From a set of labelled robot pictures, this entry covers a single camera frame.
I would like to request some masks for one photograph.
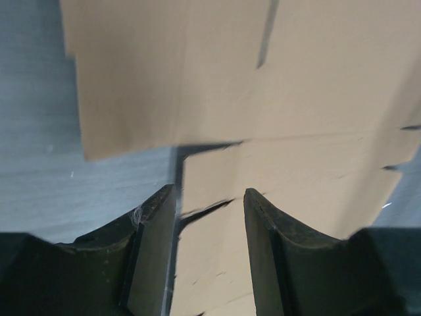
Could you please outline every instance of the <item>machine component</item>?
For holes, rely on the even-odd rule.
[[[0,234],[0,315],[160,315],[175,205],[164,186],[138,226],[133,210],[73,244]]]
[[[0,315],[168,314],[174,236],[229,202],[177,219],[168,185],[73,244],[2,233]],[[365,228],[341,241],[254,189],[244,206],[258,316],[421,315],[421,230]]]
[[[364,228],[336,240],[254,189],[244,197],[258,316],[421,315],[421,230]]]

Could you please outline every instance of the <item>gray surface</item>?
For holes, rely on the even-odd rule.
[[[399,169],[402,179],[373,226],[421,226],[421,148],[410,163]]]
[[[0,2],[0,231],[72,242],[172,180],[170,148],[86,163],[58,0]]]

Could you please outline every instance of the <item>cardboard sheet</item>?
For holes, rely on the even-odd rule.
[[[256,315],[243,201],[234,201],[182,232],[171,316]]]
[[[419,133],[397,130],[389,136],[408,145],[399,155],[410,160]],[[385,151],[384,143],[374,155],[375,143],[373,133],[352,133],[254,141],[188,157],[183,211],[241,199],[252,187],[307,225],[346,238],[372,223],[401,176],[382,170],[395,161],[395,152]]]
[[[421,123],[417,0],[61,1],[88,160]]]

